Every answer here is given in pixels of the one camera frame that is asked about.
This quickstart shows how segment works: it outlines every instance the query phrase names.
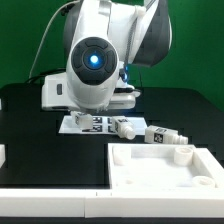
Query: white base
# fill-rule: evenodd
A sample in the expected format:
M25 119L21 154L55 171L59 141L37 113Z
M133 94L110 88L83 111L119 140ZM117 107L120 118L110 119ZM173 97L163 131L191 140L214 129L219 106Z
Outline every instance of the white base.
M114 163L114 146L131 148L131 154L123 153L129 163ZM110 190L0 189L0 216L224 218L223 168L207 149L194 146L193 163L178 166L172 159L175 147L109 144ZM192 186L195 175L212 178L215 188ZM177 185L180 179L185 181ZM145 184L148 180L154 184Z
M58 95L57 86L62 85L62 93ZM80 111L80 107L68 96L66 73L46 76L42 88L42 108L44 110L71 110ZM131 109L135 107L133 93L115 93L110 99L107 109Z

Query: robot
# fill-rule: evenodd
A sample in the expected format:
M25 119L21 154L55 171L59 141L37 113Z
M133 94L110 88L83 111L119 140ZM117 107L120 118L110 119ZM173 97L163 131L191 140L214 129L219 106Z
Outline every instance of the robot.
M66 72L45 78L42 108L84 113L133 108L140 92L127 83L127 65L156 65L171 40L167 0L147 0L144 6L77 2L64 28Z

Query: green backdrop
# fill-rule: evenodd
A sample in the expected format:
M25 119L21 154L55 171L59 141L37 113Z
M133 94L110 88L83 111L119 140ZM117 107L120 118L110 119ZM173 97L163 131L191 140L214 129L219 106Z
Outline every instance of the green backdrop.
M224 1L168 1L173 28L169 55L150 69L130 66L131 83L195 89L224 111ZM0 0L0 87L28 78L45 27L56 9L66 2ZM53 23L34 75L65 66L64 21L58 16Z

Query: table surface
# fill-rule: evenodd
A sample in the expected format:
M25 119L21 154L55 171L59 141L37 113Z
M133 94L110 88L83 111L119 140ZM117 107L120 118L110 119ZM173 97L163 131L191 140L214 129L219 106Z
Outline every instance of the table surface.
M144 117L147 125L179 131L189 143L208 148L224 165L224 113L194 90L144 88L131 110L98 115ZM108 189L108 143L144 143L112 135L58 134L67 112L41 110L41 86L11 84L0 90L0 144L6 145L6 162L0 169L2 188L85 188ZM37 223L43 219L0 218L4 223ZM57 219L57 223L173 223L173 219ZM196 219L214 223L210 219ZM54 219L45 219L53 223ZM195 219L175 219L193 223Z

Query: white plastic tray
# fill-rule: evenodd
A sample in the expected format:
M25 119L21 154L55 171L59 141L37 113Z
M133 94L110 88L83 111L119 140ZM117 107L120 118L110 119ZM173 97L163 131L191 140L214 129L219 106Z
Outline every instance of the white plastic tray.
M173 162L176 146L130 144L116 165L115 146L127 145L108 144L111 189L0 189L0 216L224 218L224 171L207 149L190 146L193 163L184 167ZM215 186L194 187L198 175Z

